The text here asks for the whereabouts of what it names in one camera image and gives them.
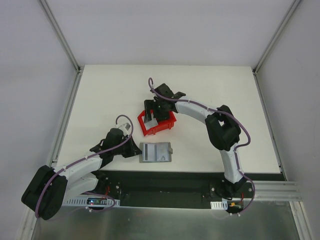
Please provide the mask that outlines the white credit card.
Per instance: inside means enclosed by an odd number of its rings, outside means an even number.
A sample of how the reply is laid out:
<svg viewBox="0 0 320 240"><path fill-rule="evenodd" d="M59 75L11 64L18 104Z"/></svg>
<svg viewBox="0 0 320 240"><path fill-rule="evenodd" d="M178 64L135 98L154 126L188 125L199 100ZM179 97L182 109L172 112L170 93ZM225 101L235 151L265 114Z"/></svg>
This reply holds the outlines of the white credit card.
<svg viewBox="0 0 320 240"><path fill-rule="evenodd" d="M156 160L158 162L170 162L171 152L170 144L168 142L161 142L156 144Z"/></svg>
<svg viewBox="0 0 320 240"><path fill-rule="evenodd" d="M155 143L142 144L142 162L153 163L157 160L157 150Z"/></svg>

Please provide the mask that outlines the grey leather card holder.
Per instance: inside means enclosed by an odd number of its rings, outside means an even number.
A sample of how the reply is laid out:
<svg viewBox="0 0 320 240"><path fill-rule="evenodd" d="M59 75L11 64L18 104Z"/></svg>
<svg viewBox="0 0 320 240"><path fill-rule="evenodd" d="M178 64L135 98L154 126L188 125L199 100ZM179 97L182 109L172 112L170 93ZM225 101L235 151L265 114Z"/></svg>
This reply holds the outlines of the grey leather card holder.
<svg viewBox="0 0 320 240"><path fill-rule="evenodd" d="M142 153L140 163L169 163L172 161L173 149L170 142L141 142L139 145Z"/></svg>

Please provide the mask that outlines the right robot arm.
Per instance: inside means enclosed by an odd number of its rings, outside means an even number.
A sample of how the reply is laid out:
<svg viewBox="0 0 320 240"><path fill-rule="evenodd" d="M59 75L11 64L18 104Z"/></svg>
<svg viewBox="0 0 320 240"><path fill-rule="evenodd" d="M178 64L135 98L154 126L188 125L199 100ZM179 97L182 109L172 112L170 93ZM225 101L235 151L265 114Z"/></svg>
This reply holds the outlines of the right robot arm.
<svg viewBox="0 0 320 240"><path fill-rule="evenodd" d="M223 167L224 181L215 188L215 193L227 200L237 197L243 191L244 177L237 156L237 146L241 129L230 108L222 105L216 109L189 99L185 93L173 93L165 84L154 88L150 78L152 100L144 101L144 123L155 118L159 123L169 119L170 113L189 116L206 126L210 143L219 150Z"/></svg>

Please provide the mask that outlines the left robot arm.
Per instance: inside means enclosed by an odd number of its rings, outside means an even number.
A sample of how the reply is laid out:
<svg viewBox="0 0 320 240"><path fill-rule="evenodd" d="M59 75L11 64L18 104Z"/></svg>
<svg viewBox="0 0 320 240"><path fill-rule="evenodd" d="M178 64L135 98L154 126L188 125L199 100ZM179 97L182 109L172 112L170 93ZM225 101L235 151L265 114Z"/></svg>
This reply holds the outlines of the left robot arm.
<svg viewBox="0 0 320 240"><path fill-rule="evenodd" d="M106 183L97 176L98 171L115 156L131 158L142 153L132 133L129 123L118 124L81 159L56 167L41 166L24 191L21 202L33 210L37 218L49 220L63 203L80 194L90 191L102 194Z"/></svg>

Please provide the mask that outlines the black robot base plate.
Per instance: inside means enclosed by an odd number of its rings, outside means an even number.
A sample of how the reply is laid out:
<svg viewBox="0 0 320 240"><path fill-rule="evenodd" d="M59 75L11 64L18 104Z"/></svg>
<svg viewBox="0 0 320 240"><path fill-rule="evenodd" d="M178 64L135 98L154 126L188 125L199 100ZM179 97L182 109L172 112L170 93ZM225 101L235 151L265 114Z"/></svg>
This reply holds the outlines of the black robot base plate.
<svg viewBox="0 0 320 240"><path fill-rule="evenodd" d="M209 209L226 197L241 207L254 197L252 184L233 191L222 173L98 170L89 194L111 197L122 207Z"/></svg>

